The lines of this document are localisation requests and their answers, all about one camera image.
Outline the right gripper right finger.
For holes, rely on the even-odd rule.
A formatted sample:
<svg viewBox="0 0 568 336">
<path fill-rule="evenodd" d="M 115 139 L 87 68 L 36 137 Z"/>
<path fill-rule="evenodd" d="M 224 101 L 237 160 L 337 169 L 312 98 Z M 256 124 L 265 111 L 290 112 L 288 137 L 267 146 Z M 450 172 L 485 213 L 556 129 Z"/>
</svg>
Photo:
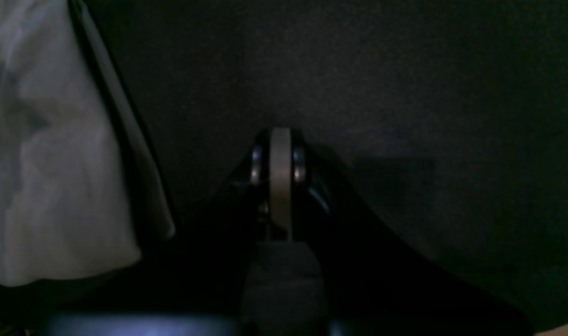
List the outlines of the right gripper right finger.
<svg viewBox="0 0 568 336">
<path fill-rule="evenodd" d="M 280 130 L 280 239 L 318 247 L 359 241 L 359 194 L 333 151 Z"/>
</svg>

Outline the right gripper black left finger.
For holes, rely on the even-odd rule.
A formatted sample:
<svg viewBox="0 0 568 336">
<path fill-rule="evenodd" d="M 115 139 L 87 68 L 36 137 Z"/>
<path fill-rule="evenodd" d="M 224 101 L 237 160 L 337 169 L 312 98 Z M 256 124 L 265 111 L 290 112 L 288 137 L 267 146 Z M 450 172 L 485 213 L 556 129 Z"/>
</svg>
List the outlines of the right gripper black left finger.
<svg viewBox="0 0 568 336">
<path fill-rule="evenodd" d="M 196 247 L 257 247 L 270 215 L 270 154 L 275 128 L 260 131 L 251 147 L 191 221 Z"/>
</svg>

